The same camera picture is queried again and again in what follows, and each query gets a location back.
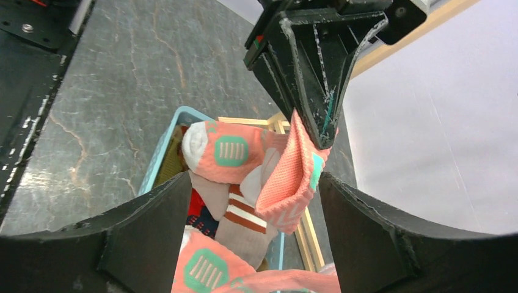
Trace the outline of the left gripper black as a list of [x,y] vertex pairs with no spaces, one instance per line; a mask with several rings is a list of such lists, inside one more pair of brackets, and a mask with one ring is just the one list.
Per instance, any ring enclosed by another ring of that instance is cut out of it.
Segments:
[[[352,68],[366,42],[394,45],[423,24],[428,7],[420,1],[260,1],[263,8],[245,48],[244,64],[286,118],[287,78],[294,107],[312,142],[324,150],[334,144],[340,106]],[[260,56],[279,22],[279,68]]]

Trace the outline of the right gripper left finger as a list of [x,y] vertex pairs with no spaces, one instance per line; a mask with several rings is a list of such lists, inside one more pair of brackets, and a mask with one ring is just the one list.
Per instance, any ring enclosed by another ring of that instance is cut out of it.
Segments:
[[1,237],[2,292],[170,292],[191,196],[184,172],[57,231]]

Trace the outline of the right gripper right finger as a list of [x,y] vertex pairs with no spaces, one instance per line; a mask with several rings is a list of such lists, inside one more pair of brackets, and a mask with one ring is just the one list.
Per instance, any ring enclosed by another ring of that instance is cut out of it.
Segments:
[[517,291],[517,234],[430,222],[328,172],[319,193],[342,292]]

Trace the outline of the pink sock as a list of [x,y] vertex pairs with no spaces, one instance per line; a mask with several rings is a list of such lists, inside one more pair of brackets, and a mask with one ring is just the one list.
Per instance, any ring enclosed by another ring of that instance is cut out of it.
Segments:
[[331,149],[318,149],[294,111],[288,134],[277,134],[267,149],[257,214],[279,231],[296,230],[313,198]]
[[266,150],[284,147],[286,134],[249,125],[206,120],[193,123],[181,150],[190,171],[215,183],[240,184],[263,163]]

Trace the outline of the grey brown striped sock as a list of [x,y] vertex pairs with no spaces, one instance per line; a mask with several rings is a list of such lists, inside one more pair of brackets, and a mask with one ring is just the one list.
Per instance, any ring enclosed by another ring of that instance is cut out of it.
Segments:
[[214,183],[192,171],[188,173],[192,187],[219,222],[214,239],[258,269],[278,235],[277,229],[255,214],[255,208],[243,197],[237,184]]

